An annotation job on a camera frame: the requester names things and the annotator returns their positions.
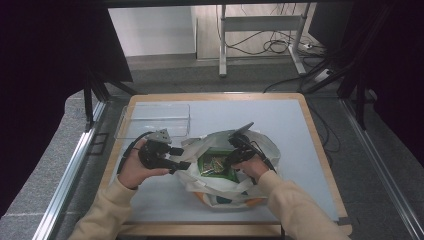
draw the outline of person's left hand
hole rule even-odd
[[[119,182],[121,182],[121,184],[126,188],[134,189],[146,178],[152,176],[162,176],[169,173],[169,169],[166,168],[147,169],[143,166],[140,158],[138,157],[138,149],[140,149],[145,143],[146,140],[141,139],[137,142],[137,144],[134,145],[124,165],[122,166],[120,174],[118,175]]]

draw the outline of metal frame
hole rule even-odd
[[[227,55],[225,43],[226,32],[244,32],[244,31],[296,31],[296,38],[293,44],[288,45],[290,55],[293,59],[299,75],[305,75],[306,71],[302,61],[299,58],[297,49],[303,28],[308,17],[309,7],[306,8],[300,16],[251,16],[251,17],[225,17],[226,5],[221,9],[221,46],[219,54],[219,76],[227,76]]]
[[[78,145],[71,157],[71,160],[63,174],[62,179],[59,182],[59,185],[50,201],[49,206],[47,207],[46,212],[44,213],[43,218],[41,219],[40,225],[37,228],[33,236],[33,240],[48,239],[53,228],[56,224],[57,218],[59,217],[60,211],[65,203],[66,197],[68,196],[69,190],[72,187],[72,184],[75,181],[75,177],[78,173],[78,170],[81,166],[82,161],[84,160],[85,154],[88,150],[91,140],[93,139],[94,133],[97,130],[97,123],[101,118],[106,104],[99,102],[94,109],[94,118],[95,121],[93,127],[88,131],[84,132],[78,142]]]
[[[424,239],[423,227],[421,226],[416,213],[387,169],[384,160],[381,158],[380,154],[375,148],[374,143],[369,137],[367,131],[363,130],[361,125],[356,121],[355,110],[351,106],[349,100],[340,101],[346,112],[346,115],[349,118],[350,123],[352,124],[360,142],[362,143],[362,146],[369,156],[375,171],[377,172],[378,177],[383,183],[383,186],[386,188],[387,194],[392,200],[393,205],[398,211],[412,238],[414,240]]]

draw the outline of hand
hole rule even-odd
[[[268,166],[262,161],[262,159],[257,154],[248,161],[233,164],[231,167],[233,169],[243,170],[243,172],[246,173],[248,176],[253,177],[256,182],[259,182],[259,178],[262,176],[262,174],[266,173],[269,170]]]
[[[130,154],[127,157],[122,170],[118,175],[118,180],[126,188],[134,189],[140,185],[146,178],[152,176],[162,176],[169,173],[169,169],[166,168],[156,168],[156,169],[147,169],[140,162],[138,157],[138,150],[146,143],[145,139],[141,139],[134,145],[134,148],[131,149]]]

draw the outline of white plastic bag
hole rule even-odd
[[[177,171],[176,175],[184,184],[185,189],[194,192],[201,201],[215,208],[241,208],[249,207],[260,202],[265,196],[260,192],[257,185],[244,173],[237,173],[238,182],[220,177],[202,176],[198,161],[199,158],[210,149],[234,150],[228,142],[228,136],[235,130],[216,132],[197,140],[190,145],[184,146],[184,153],[179,157],[172,157],[173,161],[191,162],[189,169]],[[254,131],[244,133],[250,141],[256,142],[260,150],[268,157],[272,165],[277,169],[280,159],[280,151],[277,146],[265,135]]]

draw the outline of white wall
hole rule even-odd
[[[115,8],[109,14],[127,57],[196,51],[190,6]]]

